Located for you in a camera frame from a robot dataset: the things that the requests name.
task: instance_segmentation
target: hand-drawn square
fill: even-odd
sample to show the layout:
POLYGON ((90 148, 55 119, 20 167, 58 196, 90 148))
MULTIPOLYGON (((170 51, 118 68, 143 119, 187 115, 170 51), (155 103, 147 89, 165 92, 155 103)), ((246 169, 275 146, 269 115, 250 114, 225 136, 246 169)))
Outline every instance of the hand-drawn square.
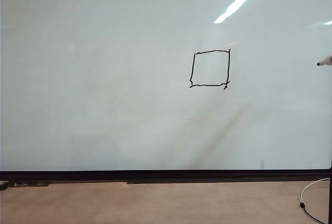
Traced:
POLYGON ((190 83, 191 88, 195 86, 225 85, 227 88, 229 79, 230 49, 211 50, 197 52, 193 55, 190 83))

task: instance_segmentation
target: black marker drawing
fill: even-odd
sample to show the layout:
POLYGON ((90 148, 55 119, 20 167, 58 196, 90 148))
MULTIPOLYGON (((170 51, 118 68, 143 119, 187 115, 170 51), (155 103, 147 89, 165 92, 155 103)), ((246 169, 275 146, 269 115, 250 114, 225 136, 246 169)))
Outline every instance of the black marker drawing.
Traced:
POLYGON ((224 87, 224 90, 227 88, 227 84, 230 83, 230 81, 228 80, 229 79, 229 66, 230 66, 230 49, 227 51, 227 50, 211 50, 211 51, 205 51, 205 52, 197 52, 193 55, 193 61, 192 61, 192 69, 191 69, 191 76, 190 76, 190 83, 191 83, 191 86, 190 88, 192 87, 195 87, 195 86, 207 86, 207 87, 220 87, 222 85, 225 85, 224 87), (192 82, 192 76, 193 76, 193 72, 194 72, 194 67, 195 67, 195 59, 197 58, 197 55, 201 55, 201 54, 205 54, 205 53, 211 53, 211 52, 225 52, 225 53, 228 53, 228 67, 227 67, 227 79, 226 79, 226 82, 222 82, 220 84, 212 84, 212 85, 209 85, 209 84, 193 84, 192 82))

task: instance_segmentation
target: black pole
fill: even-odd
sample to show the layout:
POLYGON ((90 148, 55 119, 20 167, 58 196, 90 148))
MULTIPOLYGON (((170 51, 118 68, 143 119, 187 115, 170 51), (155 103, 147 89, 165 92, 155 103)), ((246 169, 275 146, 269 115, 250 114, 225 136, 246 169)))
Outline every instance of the black pole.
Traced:
POLYGON ((328 199, 328 224, 332 224, 332 183, 331 183, 332 175, 330 175, 330 192, 328 199))

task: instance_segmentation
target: white cable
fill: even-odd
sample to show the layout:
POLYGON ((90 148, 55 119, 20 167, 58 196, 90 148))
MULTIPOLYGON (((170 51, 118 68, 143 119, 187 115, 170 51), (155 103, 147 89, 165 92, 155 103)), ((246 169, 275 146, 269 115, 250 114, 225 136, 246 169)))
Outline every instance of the white cable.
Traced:
POLYGON ((319 181, 327 181, 327 180, 330 180, 330 178, 320 179, 320 180, 314 181, 313 183, 307 185, 307 186, 303 189, 303 191, 301 192, 300 203, 302 202, 303 192, 304 192, 308 187, 310 187, 311 185, 313 185, 313 184, 315 184, 315 183, 318 183, 319 181))

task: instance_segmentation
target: black line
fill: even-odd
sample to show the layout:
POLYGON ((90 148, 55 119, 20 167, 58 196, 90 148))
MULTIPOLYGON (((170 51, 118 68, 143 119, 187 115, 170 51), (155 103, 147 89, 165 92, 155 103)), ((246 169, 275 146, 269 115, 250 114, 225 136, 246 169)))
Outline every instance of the black line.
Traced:
POLYGON ((201 87, 201 86, 206 86, 206 87, 220 87, 222 85, 227 85, 229 82, 226 82, 226 83, 221 83, 221 84, 217 84, 217 85, 207 85, 207 84, 195 84, 195 85, 192 85, 192 87, 195 87, 195 86, 198 86, 198 87, 201 87))
POLYGON ((191 69, 191 77, 190 77, 190 82, 191 82, 191 86, 190 87, 192 87, 192 74, 193 74, 193 65, 195 64, 195 56, 196 56, 196 54, 193 54, 193 61, 192 61, 192 69, 191 69))
POLYGON ((190 79, 189 79, 189 81, 191 83, 190 88, 195 87, 195 86, 198 86, 198 87, 201 87, 201 86, 205 86, 205 87, 220 87, 222 85, 225 85, 225 87, 224 87, 224 90, 225 90, 227 88, 228 83, 230 83, 230 81, 229 81, 229 67, 230 67, 230 49, 228 51, 227 50, 210 50, 210 51, 204 51, 204 52, 194 53, 193 54, 193 61, 192 61, 192 68, 191 68, 191 76, 190 76, 190 79), (196 84, 196 85, 193 85, 193 83, 192 83, 192 76, 193 76, 193 67, 195 66, 196 55, 197 54, 204 54, 204 53, 215 52, 215 51, 228 53, 228 67, 227 67, 227 80, 226 80, 226 82, 218 84, 218 85, 207 85, 207 84, 196 84))
POLYGON ((230 49, 228 51, 227 50, 210 50, 210 51, 204 51, 204 52, 197 52, 195 54, 204 54, 204 53, 210 53, 210 52, 214 52, 214 51, 229 53, 230 49))
POLYGON ((230 49, 228 50, 227 80, 226 80, 226 85, 224 87, 224 90, 227 88, 227 84, 229 83, 229 81, 228 81, 228 78, 229 78, 229 66, 230 66, 230 49))

